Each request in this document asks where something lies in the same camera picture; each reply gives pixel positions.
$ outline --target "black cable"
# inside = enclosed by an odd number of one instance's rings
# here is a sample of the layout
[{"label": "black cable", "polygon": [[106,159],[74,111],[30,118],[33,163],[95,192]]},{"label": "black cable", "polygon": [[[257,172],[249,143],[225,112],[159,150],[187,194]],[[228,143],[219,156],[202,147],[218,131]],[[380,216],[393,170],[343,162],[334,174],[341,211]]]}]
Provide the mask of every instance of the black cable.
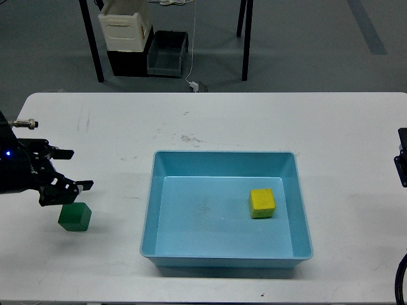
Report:
[{"label": "black cable", "polygon": [[396,304],[404,305],[403,299],[403,280],[407,269],[407,254],[401,260],[396,273],[396,281],[394,283],[394,292],[396,293]]}]

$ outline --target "green cube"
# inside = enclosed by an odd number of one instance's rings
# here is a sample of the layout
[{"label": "green cube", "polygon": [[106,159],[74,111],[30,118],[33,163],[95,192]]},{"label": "green cube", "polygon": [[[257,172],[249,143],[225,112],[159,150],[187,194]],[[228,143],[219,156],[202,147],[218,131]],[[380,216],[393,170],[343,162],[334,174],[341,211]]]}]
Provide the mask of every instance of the green cube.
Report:
[{"label": "green cube", "polygon": [[74,202],[71,205],[63,205],[58,223],[71,232],[83,232],[88,229],[92,211],[84,202]]}]

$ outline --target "yellow cube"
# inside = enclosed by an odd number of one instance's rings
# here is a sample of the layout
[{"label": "yellow cube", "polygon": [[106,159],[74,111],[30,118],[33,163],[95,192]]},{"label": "yellow cube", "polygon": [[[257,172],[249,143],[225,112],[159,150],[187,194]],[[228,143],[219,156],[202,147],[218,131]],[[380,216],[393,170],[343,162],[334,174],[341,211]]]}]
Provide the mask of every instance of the yellow cube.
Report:
[{"label": "yellow cube", "polygon": [[252,189],[249,195],[249,207],[252,218],[272,217],[275,210],[272,189]]}]

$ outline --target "white cable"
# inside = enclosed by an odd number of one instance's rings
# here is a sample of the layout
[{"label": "white cable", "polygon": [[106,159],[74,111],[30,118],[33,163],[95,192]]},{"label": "white cable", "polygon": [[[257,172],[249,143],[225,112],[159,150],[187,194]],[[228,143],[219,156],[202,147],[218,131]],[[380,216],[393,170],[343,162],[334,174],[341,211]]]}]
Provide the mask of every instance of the white cable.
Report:
[{"label": "white cable", "polygon": [[159,3],[162,6],[168,5],[184,5],[186,3],[191,3],[194,0],[149,0],[150,3]]},{"label": "white cable", "polygon": [[192,47],[191,47],[191,69],[190,69],[190,73],[188,73],[188,75],[185,77],[185,81],[188,84],[191,84],[188,81],[189,76],[191,75],[192,72],[192,68],[193,68],[193,43],[195,41],[195,28],[197,27],[197,0],[195,0],[195,7],[194,7],[194,14],[193,14],[193,35],[192,35]]}]

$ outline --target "white storage box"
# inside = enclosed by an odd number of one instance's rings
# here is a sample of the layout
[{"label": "white storage box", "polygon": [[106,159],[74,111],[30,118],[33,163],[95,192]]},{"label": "white storage box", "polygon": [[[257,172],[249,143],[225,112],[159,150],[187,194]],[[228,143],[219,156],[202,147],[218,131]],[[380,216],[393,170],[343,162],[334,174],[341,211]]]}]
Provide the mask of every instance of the white storage box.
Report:
[{"label": "white storage box", "polygon": [[142,52],[151,29],[148,0],[109,0],[99,14],[109,51]]}]

